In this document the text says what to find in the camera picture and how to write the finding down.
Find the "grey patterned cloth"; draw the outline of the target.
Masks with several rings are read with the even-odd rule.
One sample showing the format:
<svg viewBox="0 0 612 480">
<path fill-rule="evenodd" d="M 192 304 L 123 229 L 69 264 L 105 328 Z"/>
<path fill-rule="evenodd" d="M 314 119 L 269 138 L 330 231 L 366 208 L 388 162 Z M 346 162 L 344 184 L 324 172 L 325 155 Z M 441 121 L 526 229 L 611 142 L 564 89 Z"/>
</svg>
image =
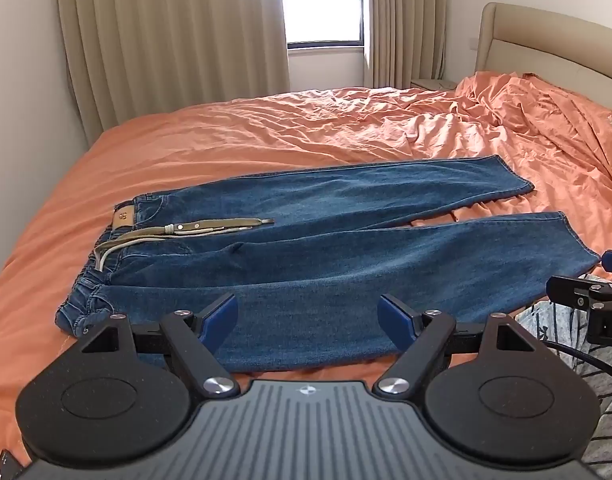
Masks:
<svg viewBox="0 0 612 480">
<path fill-rule="evenodd" d="M 586 341 L 588 315 L 582 311 L 542 300 L 520 312 L 515 320 L 540 340 L 557 342 L 612 366 L 612 347 Z M 602 478 L 612 479 L 612 377 L 575 356 L 562 351 L 556 354 L 586 381 L 600 401 L 600 420 L 583 461 Z"/>
</svg>

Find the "blue denim jeans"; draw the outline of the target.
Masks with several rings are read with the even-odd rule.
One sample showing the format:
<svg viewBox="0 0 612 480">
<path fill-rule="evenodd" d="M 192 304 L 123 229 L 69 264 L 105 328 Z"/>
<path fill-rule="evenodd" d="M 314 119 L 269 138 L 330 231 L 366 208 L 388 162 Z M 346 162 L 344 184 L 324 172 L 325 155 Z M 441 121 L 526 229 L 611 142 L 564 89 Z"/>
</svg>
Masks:
<svg viewBox="0 0 612 480">
<path fill-rule="evenodd" d="M 233 294 L 239 319 L 217 353 L 228 370 L 386 356 L 394 345 L 377 324 L 382 295 L 481 322 L 540 299 L 551 276 L 576 278 L 598 264 L 560 211 L 441 221 L 531 190 L 501 157 L 487 156 L 252 174 L 141 194 L 117 205 L 96 246 L 170 223 L 274 224 L 125 247 L 102 271 L 92 251 L 56 325 L 80 337 L 114 313 L 149 323 Z"/>
</svg>

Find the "beige bedside table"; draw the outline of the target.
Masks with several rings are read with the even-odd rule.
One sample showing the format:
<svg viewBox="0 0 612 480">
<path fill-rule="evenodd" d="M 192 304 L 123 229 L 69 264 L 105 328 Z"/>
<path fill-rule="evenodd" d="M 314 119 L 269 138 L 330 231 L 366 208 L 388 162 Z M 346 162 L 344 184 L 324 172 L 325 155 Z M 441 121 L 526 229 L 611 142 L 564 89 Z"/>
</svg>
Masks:
<svg viewBox="0 0 612 480">
<path fill-rule="evenodd" d="M 452 91 L 457 88 L 457 83 L 448 79 L 413 79 L 411 86 L 428 91 Z"/>
</svg>

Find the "orange bed sheet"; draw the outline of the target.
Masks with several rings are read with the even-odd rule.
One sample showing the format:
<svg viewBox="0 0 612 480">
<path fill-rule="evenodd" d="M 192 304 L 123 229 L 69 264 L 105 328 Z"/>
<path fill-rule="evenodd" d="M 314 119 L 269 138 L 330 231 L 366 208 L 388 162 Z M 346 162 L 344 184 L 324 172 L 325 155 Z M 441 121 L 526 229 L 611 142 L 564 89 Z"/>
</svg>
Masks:
<svg viewBox="0 0 612 480">
<path fill-rule="evenodd" d="M 15 398 L 70 345 L 54 313 L 118 203 L 239 174 L 493 154 L 534 191 L 453 220 L 559 210 L 586 246 L 612 249 L 612 110 L 534 75 L 482 72 L 449 92 L 346 88 L 196 105 L 106 131 L 0 273 L 0 452 L 22 452 Z"/>
</svg>

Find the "beige upholstered headboard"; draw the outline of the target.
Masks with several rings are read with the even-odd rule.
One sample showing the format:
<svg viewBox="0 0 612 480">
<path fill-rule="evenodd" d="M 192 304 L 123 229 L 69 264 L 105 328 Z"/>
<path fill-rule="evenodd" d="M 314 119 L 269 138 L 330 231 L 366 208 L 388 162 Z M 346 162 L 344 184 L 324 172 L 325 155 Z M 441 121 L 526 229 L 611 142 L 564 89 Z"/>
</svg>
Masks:
<svg viewBox="0 0 612 480">
<path fill-rule="evenodd" d="M 535 74 L 612 110 L 612 29 L 490 2 L 481 13 L 475 70 Z"/>
</svg>

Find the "beige left curtain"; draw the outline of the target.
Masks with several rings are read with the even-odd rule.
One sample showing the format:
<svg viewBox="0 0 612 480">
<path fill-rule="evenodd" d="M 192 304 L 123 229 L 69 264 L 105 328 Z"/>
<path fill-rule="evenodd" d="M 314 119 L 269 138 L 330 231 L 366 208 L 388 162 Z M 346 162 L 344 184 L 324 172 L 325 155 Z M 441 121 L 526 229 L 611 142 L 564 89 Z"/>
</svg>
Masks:
<svg viewBox="0 0 612 480">
<path fill-rule="evenodd" d="M 289 91 L 282 0 L 58 0 L 85 134 Z"/>
</svg>

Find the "window with dark frame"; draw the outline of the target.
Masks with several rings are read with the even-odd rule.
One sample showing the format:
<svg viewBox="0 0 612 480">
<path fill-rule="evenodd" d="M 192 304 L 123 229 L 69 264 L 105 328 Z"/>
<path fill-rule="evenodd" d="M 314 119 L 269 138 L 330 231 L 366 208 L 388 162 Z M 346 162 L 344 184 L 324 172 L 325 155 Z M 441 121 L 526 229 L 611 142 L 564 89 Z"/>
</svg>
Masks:
<svg viewBox="0 0 612 480">
<path fill-rule="evenodd" d="M 291 49 L 361 47 L 363 0 L 283 0 Z"/>
</svg>

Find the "olive green belt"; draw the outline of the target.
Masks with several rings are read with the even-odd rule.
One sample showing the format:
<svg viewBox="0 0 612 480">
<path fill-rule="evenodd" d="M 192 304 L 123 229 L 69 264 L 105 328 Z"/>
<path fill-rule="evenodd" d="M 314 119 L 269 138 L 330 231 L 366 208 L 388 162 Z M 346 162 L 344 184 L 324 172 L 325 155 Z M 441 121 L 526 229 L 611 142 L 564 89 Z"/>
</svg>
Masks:
<svg viewBox="0 0 612 480">
<path fill-rule="evenodd" d="M 227 234 L 259 228 L 259 226 L 271 226 L 271 224 L 274 224 L 272 219 L 228 218 L 170 223 L 166 224 L 166 226 L 151 226 L 150 228 L 138 229 L 122 234 L 115 238 L 115 240 L 107 240 L 94 247 L 93 255 L 94 259 L 96 259 L 94 269 L 102 271 L 109 255 L 122 248 L 140 243 L 158 242 L 159 240 L 166 240 L 166 238 Z"/>
</svg>

